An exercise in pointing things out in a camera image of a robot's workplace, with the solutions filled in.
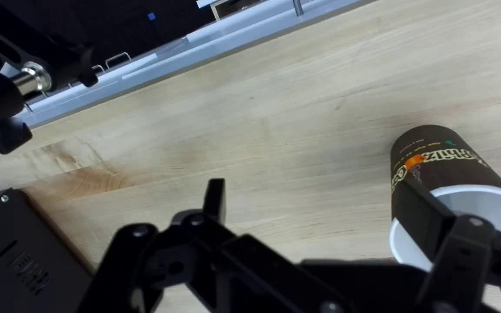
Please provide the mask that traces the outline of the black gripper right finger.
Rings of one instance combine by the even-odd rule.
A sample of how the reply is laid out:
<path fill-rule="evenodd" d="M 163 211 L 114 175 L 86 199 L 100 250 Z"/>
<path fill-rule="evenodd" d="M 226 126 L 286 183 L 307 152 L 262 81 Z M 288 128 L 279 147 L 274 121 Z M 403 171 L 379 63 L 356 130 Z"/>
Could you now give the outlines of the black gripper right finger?
<path fill-rule="evenodd" d="M 493 313 L 483 291 L 501 291 L 501 189 L 459 185 L 429 192 L 405 180 L 391 203 L 391 253 L 426 276 L 413 310 Z"/>

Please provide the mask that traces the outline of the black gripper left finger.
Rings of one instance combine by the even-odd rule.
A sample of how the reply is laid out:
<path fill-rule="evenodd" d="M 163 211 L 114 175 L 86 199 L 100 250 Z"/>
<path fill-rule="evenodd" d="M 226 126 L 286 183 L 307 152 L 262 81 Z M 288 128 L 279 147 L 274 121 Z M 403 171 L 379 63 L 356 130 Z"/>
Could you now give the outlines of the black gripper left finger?
<path fill-rule="evenodd" d="M 165 291 L 187 288 L 210 313 L 344 313 L 344 302 L 250 236 L 224 227 L 222 180 L 203 206 L 175 215 L 163 232 L 119 229 L 78 313 L 151 313 Z"/>

